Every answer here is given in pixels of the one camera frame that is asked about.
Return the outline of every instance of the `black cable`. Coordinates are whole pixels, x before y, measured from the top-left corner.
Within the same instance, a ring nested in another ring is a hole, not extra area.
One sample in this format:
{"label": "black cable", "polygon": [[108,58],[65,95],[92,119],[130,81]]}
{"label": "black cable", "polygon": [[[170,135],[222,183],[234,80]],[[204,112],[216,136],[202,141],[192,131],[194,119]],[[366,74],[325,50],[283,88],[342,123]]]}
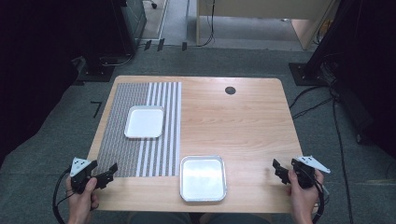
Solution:
{"label": "black cable", "polygon": [[324,101],[320,102],[320,103],[317,104],[317,105],[314,105],[314,106],[312,106],[312,107],[310,107],[310,108],[308,108],[308,109],[306,109],[306,110],[303,110],[303,111],[297,113],[297,114],[294,115],[292,118],[293,118],[293,119],[297,119],[297,118],[299,118],[299,117],[301,117],[301,116],[304,116],[304,115],[305,115],[306,113],[308,113],[309,111],[314,110],[314,109],[318,108],[318,107],[321,106],[321,105],[325,105],[325,104],[329,103],[331,100],[332,100],[332,97],[329,98],[329,99],[327,99],[327,100],[324,100]]}
{"label": "black cable", "polygon": [[56,219],[58,220],[58,222],[60,223],[60,224],[64,224],[64,220],[62,219],[62,217],[61,217],[61,214],[59,213],[59,209],[58,209],[58,205],[59,205],[59,203],[61,203],[62,201],[64,201],[64,200],[66,200],[68,197],[70,197],[70,196],[67,196],[66,198],[64,198],[64,199],[62,199],[60,202],[58,202],[58,203],[56,203],[56,196],[58,195],[58,189],[59,189],[59,186],[61,185],[61,182],[62,182],[62,179],[64,179],[64,176],[66,175],[66,174],[68,174],[68,173],[70,173],[70,170],[71,170],[71,166],[69,166],[69,168],[67,168],[62,174],[61,174],[61,176],[59,177],[59,179],[58,179],[58,182],[56,183],[56,186],[55,186],[55,191],[53,191],[53,196],[52,196],[52,212],[53,212],[53,215],[55,215],[55,217],[56,217]]}
{"label": "black cable", "polygon": [[296,96],[296,98],[294,99],[294,101],[290,104],[289,109],[291,109],[291,108],[297,103],[297,100],[298,100],[301,96],[303,96],[304,94],[306,94],[306,93],[309,92],[309,91],[312,91],[312,90],[315,90],[315,89],[321,88],[321,87],[325,87],[325,86],[315,86],[315,87],[311,87],[311,88],[305,89],[305,90],[303,90],[302,92],[300,92],[300,93]]}
{"label": "black cable", "polygon": [[318,196],[319,196],[319,208],[317,213],[315,214],[314,218],[312,219],[312,223],[315,224],[318,222],[318,220],[320,219],[320,217],[323,215],[324,212],[324,196],[323,196],[323,187],[321,184],[319,184],[321,187],[321,190],[319,189],[318,183],[315,182],[314,186],[315,188],[318,190]]}
{"label": "black cable", "polygon": [[326,190],[326,188],[324,187],[324,185],[322,185],[321,183],[319,183],[317,180],[315,180],[321,188],[321,191],[323,192],[323,196],[324,196],[324,192],[327,193],[327,197],[324,199],[324,205],[326,205],[329,201],[330,201],[330,194],[329,191]]}
{"label": "black cable", "polygon": [[209,22],[209,18],[207,17],[207,22],[210,23],[210,36],[209,38],[206,40],[206,42],[203,45],[198,45],[197,47],[204,47],[206,45],[208,45],[212,40],[215,39],[215,30],[214,30],[214,25],[213,25],[213,17],[215,15],[215,4],[216,4],[216,0],[213,0],[213,5],[212,5],[212,19],[211,19],[211,23]]}
{"label": "black cable", "polygon": [[131,61],[131,59],[132,59],[133,57],[134,57],[134,55],[131,54],[131,55],[129,56],[129,58],[128,58],[125,62],[123,62],[123,63],[102,63],[102,66],[108,67],[108,66],[121,66],[121,65],[125,65],[126,63],[128,63],[129,61]]}
{"label": "black cable", "polygon": [[341,138],[341,134],[340,134],[340,129],[338,127],[338,120],[337,120],[336,113],[335,113],[335,102],[336,102],[336,100],[333,99],[333,101],[332,101],[332,115],[334,118],[335,129],[337,131],[338,142],[340,144],[340,150],[341,150],[341,164],[342,164],[342,168],[343,168],[344,181],[346,184],[346,199],[347,199],[347,209],[348,209],[348,213],[349,213],[349,221],[351,224],[353,224],[352,205],[351,205],[351,201],[350,201],[349,185],[347,182],[347,172],[346,172],[346,165],[345,165],[345,159],[344,159],[344,147],[343,147],[343,142],[342,142],[342,138]]}

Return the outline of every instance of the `grid pattern mat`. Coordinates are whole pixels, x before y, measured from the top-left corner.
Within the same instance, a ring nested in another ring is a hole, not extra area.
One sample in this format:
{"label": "grid pattern mat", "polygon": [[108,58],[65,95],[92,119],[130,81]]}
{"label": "grid pattern mat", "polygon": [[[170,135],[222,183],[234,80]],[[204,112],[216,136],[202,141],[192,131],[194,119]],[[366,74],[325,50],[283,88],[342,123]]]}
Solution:
{"label": "grid pattern mat", "polygon": [[[179,173],[181,82],[120,83],[105,128],[96,174],[115,162],[117,177],[170,176]],[[124,135],[129,109],[134,105],[164,108],[163,134],[131,139]]]}

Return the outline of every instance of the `human hand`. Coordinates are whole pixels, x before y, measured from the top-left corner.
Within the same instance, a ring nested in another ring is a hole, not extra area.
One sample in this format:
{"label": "human hand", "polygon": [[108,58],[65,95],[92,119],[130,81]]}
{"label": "human hand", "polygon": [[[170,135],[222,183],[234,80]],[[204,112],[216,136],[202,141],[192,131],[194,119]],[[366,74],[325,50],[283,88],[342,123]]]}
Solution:
{"label": "human hand", "polygon": [[[315,170],[315,177],[320,184],[323,184],[324,177],[319,170]],[[318,201],[318,190],[314,186],[302,189],[294,170],[289,170],[289,180],[291,183],[289,195],[294,221],[298,224],[312,223],[312,211]]]}
{"label": "human hand", "polygon": [[73,194],[71,187],[71,177],[66,178],[67,196],[69,197],[69,220],[68,224],[86,224],[91,219],[91,210],[99,206],[99,199],[93,191],[96,187],[97,179],[95,177],[88,181],[87,186],[82,194]]}

